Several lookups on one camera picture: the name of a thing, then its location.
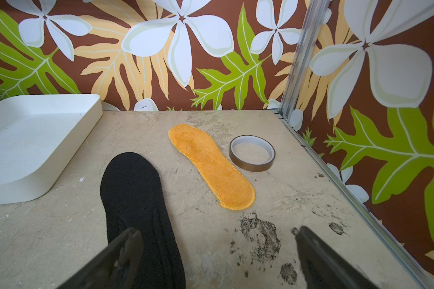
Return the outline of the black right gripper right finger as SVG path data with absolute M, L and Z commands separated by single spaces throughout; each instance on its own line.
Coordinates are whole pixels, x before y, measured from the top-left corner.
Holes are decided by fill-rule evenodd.
M 302 226 L 295 238 L 307 288 L 375 289 L 377 287 L 307 226 Z

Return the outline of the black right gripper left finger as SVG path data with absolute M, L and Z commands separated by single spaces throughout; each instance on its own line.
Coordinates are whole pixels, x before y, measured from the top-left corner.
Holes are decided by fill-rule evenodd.
M 139 230 L 129 228 L 59 287 L 61 289 L 131 289 L 143 255 Z

